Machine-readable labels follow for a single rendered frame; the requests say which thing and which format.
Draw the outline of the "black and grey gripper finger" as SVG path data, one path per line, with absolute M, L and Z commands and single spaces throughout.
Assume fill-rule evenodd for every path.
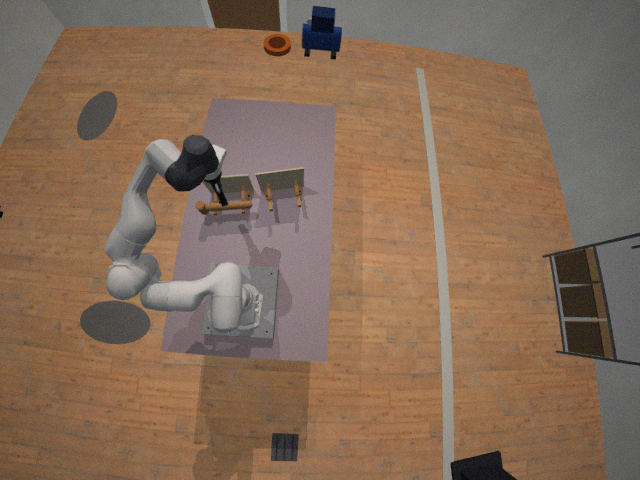
M 219 182 L 219 185 L 217 185 L 217 183 L 216 183 L 215 187 L 212 184 L 211 185 L 212 185 L 213 189 L 215 190 L 215 192 L 216 192 L 216 194 L 217 194 L 217 196 L 218 196 L 218 198 L 220 200 L 219 204 L 221 202 L 222 207 L 223 206 L 225 207 L 225 205 L 227 206 L 227 205 L 229 205 L 229 203 L 228 203 L 227 199 L 225 198 L 224 193 L 223 193 L 223 191 L 221 189 L 222 186 L 221 186 L 220 180 L 218 182 Z

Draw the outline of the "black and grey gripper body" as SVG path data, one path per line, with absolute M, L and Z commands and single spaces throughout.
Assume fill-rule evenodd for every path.
M 204 180 L 204 181 L 205 181 L 205 182 L 207 182 L 207 183 L 212 183 L 212 184 L 213 184 L 213 186 L 215 187 L 215 184 L 216 184 L 216 183 L 217 183 L 217 185 L 219 185 L 219 182 L 218 182 L 218 181 L 219 181 L 219 179 L 221 178 L 221 175 L 222 175 L 222 172 L 221 172 L 221 174 L 220 174 L 216 179 L 213 179 L 213 180 Z

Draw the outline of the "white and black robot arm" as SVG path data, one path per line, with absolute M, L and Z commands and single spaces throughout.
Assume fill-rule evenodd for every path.
M 188 136 L 183 141 L 182 153 L 169 140 L 158 139 L 147 146 L 122 197 L 120 218 L 105 245 L 105 253 L 113 261 L 106 282 L 111 296 L 128 300 L 141 292 L 143 307 L 168 312 L 192 312 L 209 294 L 233 296 L 211 297 L 213 328 L 226 333 L 259 325 L 264 296 L 254 286 L 242 285 L 238 265 L 222 263 L 198 280 L 163 281 L 159 279 L 161 271 L 156 258 L 141 253 L 156 232 L 156 219 L 148 203 L 147 190 L 157 172 L 176 191 L 190 191 L 203 180 L 219 176 L 226 154 L 225 149 L 200 135 Z

